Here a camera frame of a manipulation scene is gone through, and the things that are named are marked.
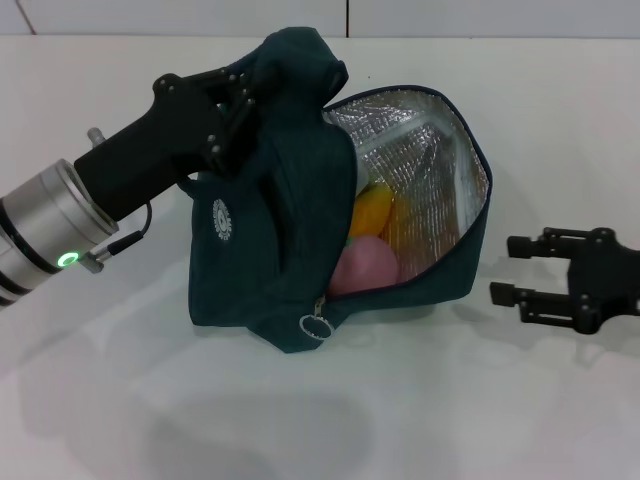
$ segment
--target yellow object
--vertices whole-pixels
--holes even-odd
[[[393,192],[386,185],[374,185],[356,198],[351,218],[350,237],[380,235],[389,219]]]

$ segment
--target white wall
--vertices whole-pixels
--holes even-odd
[[[29,33],[13,0],[0,0],[0,35]]]
[[[354,37],[640,37],[637,0],[351,0]]]
[[[23,0],[41,34],[113,33],[264,37],[308,25],[344,36],[345,0]]]

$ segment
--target pink object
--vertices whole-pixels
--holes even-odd
[[[394,285],[398,259],[389,245],[373,235],[356,237],[340,255],[327,293],[330,296]]]

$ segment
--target robotic arm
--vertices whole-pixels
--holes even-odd
[[[76,260],[101,271],[104,259],[144,235],[91,252],[118,231],[116,222],[187,175],[236,174],[252,149],[256,101],[273,91],[275,78],[273,72],[257,83],[250,72],[228,68],[164,75],[143,117],[94,141],[75,165],[60,160],[0,199],[0,308]]]

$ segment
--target white circular logo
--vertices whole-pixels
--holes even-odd
[[[229,216],[229,210],[222,200],[213,202],[213,225],[220,240],[227,241],[231,238],[233,223]]]

